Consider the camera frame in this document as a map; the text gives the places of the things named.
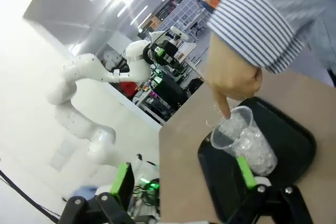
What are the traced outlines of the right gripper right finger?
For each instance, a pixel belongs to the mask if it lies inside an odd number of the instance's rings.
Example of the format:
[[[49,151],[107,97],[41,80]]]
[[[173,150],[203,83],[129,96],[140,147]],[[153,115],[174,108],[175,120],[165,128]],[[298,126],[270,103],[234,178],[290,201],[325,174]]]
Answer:
[[[297,186],[276,188],[266,177],[261,177],[259,184],[245,158],[238,157],[236,160],[247,194],[227,223],[257,223],[261,216],[270,216],[274,223],[313,223]]]

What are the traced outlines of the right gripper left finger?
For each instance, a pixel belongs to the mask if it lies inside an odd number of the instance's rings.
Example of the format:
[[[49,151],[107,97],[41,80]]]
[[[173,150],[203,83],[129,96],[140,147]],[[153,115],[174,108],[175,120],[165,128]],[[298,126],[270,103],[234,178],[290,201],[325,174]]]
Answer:
[[[127,213],[134,184],[131,164],[121,164],[117,177],[108,192],[96,195],[90,200],[80,196],[71,197],[67,201],[59,222],[67,224],[134,223]]]

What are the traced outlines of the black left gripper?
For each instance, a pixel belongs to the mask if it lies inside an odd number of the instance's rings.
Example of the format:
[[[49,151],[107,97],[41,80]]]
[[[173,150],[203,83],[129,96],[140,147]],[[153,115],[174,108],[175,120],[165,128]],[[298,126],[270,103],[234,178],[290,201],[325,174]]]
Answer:
[[[178,48],[166,39],[158,44],[154,43],[151,50],[152,58],[160,65],[175,65],[178,63],[174,57]]]

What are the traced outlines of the person's right hand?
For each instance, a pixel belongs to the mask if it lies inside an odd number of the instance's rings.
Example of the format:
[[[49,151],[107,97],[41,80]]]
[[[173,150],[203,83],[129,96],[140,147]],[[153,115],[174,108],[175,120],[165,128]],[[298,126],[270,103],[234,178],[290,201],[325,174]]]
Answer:
[[[218,36],[211,34],[205,80],[225,118],[230,118],[227,99],[241,101],[253,97],[261,87],[262,75],[260,68],[247,63]]]

